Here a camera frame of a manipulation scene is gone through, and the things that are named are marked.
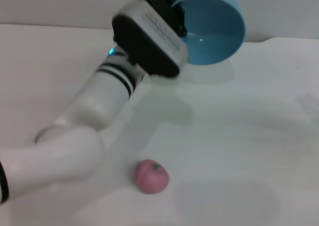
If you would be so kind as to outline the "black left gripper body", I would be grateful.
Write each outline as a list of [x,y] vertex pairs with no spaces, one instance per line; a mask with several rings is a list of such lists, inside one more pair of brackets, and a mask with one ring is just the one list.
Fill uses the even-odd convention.
[[145,0],[162,17],[162,19],[179,35],[178,10],[181,4],[174,4],[172,0]]

